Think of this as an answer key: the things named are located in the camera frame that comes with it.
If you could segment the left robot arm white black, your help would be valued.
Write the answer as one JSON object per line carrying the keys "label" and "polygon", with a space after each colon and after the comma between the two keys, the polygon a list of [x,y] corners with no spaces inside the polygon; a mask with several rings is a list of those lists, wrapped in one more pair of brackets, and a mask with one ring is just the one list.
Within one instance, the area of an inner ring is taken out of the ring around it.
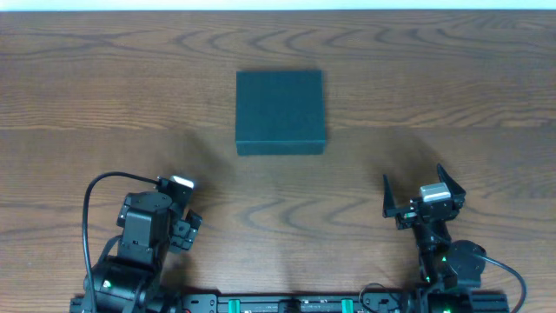
{"label": "left robot arm white black", "polygon": [[[154,185],[153,191],[129,193],[116,225],[120,235],[108,240],[97,262],[91,262],[89,202],[101,180],[121,176]],[[124,172],[107,172],[87,187],[83,199],[83,256],[87,275],[84,294],[71,299],[72,312],[180,312],[181,296],[161,287],[166,255],[190,250],[202,217],[188,210],[195,183],[180,177],[156,180]]]}

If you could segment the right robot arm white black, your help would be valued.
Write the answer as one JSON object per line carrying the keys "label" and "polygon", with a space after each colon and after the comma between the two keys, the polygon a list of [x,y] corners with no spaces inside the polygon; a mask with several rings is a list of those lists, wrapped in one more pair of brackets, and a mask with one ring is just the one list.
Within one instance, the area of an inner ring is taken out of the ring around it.
{"label": "right robot arm white black", "polygon": [[467,192],[441,164],[439,182],[420,187],[406,206],[395,203],[387,176],[383,177],[382,215],[393,218],[398,230],[410,229],[416,241],[422,284],[398,300],[402,312],[472,312],[472,290],[481,286],[486,251],[468,240],[454,241],[447,223],[465,204]]}

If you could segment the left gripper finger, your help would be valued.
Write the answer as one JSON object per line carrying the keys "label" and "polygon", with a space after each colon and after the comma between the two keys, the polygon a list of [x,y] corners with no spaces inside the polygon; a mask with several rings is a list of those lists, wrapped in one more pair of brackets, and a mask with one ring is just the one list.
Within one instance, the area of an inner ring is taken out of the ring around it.
{"label": "left gripper finger", "polygon": [[189,250],[191,242],[189,241],[190,224],[183,221],[176,221],[171,227],[169,251],[172,253],[180,253]]}
{"label": "left gripper finger", "polygon": [[189,210],[185,222],[189,226],[185,239],[188,243],[193,243],[202,225],[202,217],[193,210]]}

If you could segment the black gift box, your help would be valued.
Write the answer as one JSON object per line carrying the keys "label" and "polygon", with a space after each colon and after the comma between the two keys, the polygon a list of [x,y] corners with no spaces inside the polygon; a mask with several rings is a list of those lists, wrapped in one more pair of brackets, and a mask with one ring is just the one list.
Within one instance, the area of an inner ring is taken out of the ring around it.
{"label": "black gift box", "polygon": [[327,143],[323,85],[320,70],[238,71],[237,154],[323,154]]}

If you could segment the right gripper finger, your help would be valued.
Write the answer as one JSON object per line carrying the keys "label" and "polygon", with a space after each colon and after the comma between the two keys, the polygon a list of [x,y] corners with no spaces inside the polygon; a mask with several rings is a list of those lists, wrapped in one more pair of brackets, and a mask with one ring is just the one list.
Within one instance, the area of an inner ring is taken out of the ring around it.
{"label": "right gripper finger", "polygon": [[384,185],[384,197],[383,197],[383,210],[390,211],[396,208],[394,202],[394,195],[387,178],[387,175],[383,176],[383,185]]}
{"label": "right gripper finger", "polygon": [[466,196],[466,191],[448,175],[447,171],[440,163],[437,164],[437,174],[440,182],[447,186],[453,197],[464,198]]}

